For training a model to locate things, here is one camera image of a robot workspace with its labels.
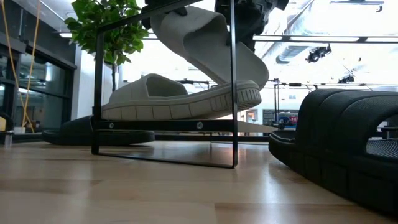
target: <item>white wall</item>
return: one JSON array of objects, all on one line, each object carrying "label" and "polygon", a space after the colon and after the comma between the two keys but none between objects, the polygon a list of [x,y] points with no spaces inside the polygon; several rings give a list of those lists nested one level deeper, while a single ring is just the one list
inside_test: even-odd
[{"label": "white wall", "polygon": [[[94,56],[76,48],[75,64],[78,69],[75,71],[73,81],[72,115],[71,120],[93,114],[94,106]],[[119,82],[119,74],[116,74],[116,86]],[[103,95],[102,104],[109,101],[112,94],[112,69],[103,65]]]}]

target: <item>wooden floor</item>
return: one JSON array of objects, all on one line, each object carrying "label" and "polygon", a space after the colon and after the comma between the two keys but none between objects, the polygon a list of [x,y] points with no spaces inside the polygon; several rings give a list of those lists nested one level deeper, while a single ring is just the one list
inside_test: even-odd
[{"label": "wooden floor", "polygon": [[[157,142],[135,153],[228,162],[230,144]],[[92,156],[44,143],[0,150],[1,224],[395,223],[312,184],[266,145],[240,145],[236,169]]]}]

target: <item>black metal display stand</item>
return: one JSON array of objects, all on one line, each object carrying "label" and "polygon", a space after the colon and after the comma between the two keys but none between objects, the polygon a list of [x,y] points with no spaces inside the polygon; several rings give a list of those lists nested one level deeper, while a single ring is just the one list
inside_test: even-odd
[{"label": "black metal display stand", "polygon": [[[96,57],[95,57],[95,92],[94,92],[94,138],[91,146],[91,153],[94,155],[122,157],[127,159],[139,159],[156,162],[169,162],[175,164],[190,164],[207,167],[222,167],[233,169],[238,164],[238,99],[236,95],[236,39],[235,39],[235,13],[234,0],[230,2],[231,11],[231,92],[232,92],[232,120],[181,120],[181,121],[105,121],[102,120],[102,80],[103,80],[103,57],[104,57],[104,33],[106,31],[116,29],[132,23],[140,22],[151,16],[173,11],[175,9],[199,2],[201,0],[179,0],[164,4],[163,6],[140,13],[136,16],[128,17],[112,24],[100,27],[97,33],[96,41]],[[156,159],[142,156],[127,156],[117,153],[100,152],[98,144],[99,133],[102,131],[195,131],[195,132],[230,132],[232,133],[232,161],[231,164],[215,164],[209,162],[189,162],[180,160]],[[213,136],[213,140],[217,141],[217,136]]]}]

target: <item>plant stem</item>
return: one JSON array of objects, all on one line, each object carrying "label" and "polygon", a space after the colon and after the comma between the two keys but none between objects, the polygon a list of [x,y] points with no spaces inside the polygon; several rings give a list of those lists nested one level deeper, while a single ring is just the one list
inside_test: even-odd
[{"label": "plant stem", "polygon": [[112,64],[112,92],[116,90],[116,65]]}]

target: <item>glass wall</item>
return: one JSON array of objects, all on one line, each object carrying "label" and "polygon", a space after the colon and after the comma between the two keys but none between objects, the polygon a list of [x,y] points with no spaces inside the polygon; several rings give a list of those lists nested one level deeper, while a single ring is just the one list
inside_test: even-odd
[{"label": "glass wall", "polygon": [[[27,90],[20,88],[18,92],[22,95],[22,99],[25,101],[27,97]],[[62,124],[62,108],[64,99],[50,96],[35,91],[29,91],[29,102],[27,107],[27,115],[32,122],[35,132],[41,132],[44,129],[58,129]],[[24,109],[21,101],[16,101],[16,110],[14,113],[15,126],[22,126]],[[30,124],[26,124],[28,129],[27,132],[31,132]]]},{"label": "glass wall", "polygon": [[4,90],[5,90],[4,85],[0,85],[0,111],[3,109],[3,102],[4,102]]},{"label": "glass wall", "polygon": [[58,129],[65,119],[64,110],[70,110],[67,93],[68,72],[50,62],[45,58],[35,57],[32,75],[30,76],[29,92],[27,91],[30,65],[32,56],[30,54],[21,55],[21,65],[19,69],[19,91],[14,112],[14,124],[16,127],[22,125],[28,127],[26,131],[31,132],[30,124],[23,122],[24,109],[20,96],[24,102],[29,94],[27,115],[32,122],[34,131],[41,132],[46,129]]},{"label": "glass wall", "polygon": [[5,56],[0,56],[1,78],[7,77],[7,63],[8,63],[8,58]]}]

